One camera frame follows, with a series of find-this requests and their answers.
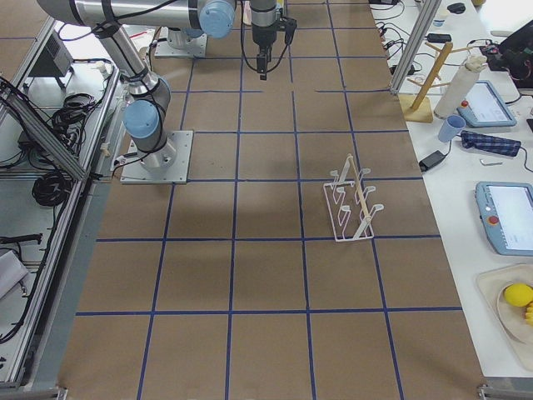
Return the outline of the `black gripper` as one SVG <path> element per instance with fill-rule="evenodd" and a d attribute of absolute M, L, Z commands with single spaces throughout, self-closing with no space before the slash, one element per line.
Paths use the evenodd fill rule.
<path fill-rule="evenodd" d="M 259 47 L 256 56 L 257 74 L 261 80 L 267 80 L 268 63 L 272 46 L 276 41 L 276 24 L 262 27 L 252 24 L 252 40 Z"/>

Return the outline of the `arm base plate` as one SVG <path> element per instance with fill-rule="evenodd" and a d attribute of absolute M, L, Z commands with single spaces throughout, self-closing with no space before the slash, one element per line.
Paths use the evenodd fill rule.
<path fill-rule="evenodd" d="M 185 184 L 188 178 L 193 131 L 168 131 L 166 146 L 122 168 L 122 184 Z"/>
<path fill-rule="evenodd" d="M 196 29 L 163 27 L 157 40 L 156 58 L 204 58 L 207 35 Z"/>

